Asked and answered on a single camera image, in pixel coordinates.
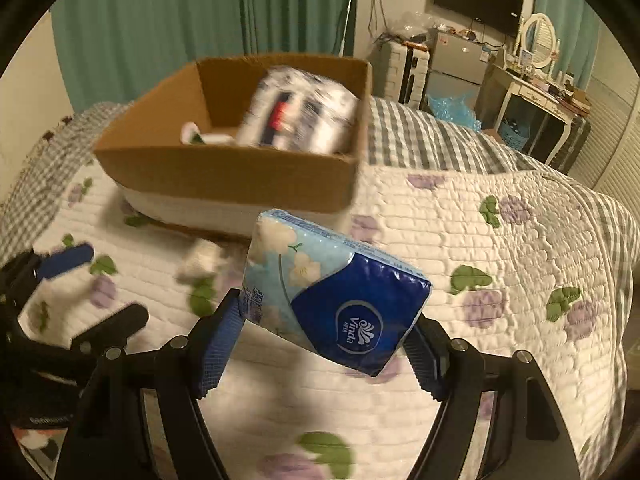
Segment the left hand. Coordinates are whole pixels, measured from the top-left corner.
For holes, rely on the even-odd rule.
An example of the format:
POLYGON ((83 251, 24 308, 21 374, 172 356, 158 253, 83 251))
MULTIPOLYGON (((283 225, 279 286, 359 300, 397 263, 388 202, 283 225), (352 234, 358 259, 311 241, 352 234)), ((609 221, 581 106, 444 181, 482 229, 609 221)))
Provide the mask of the left hand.
POLYGON ((29 451, 46 448, 55 437, 62 434, 62 430, 57 429, 25 429, 12 426, 11 430, 17 442, 29 451))

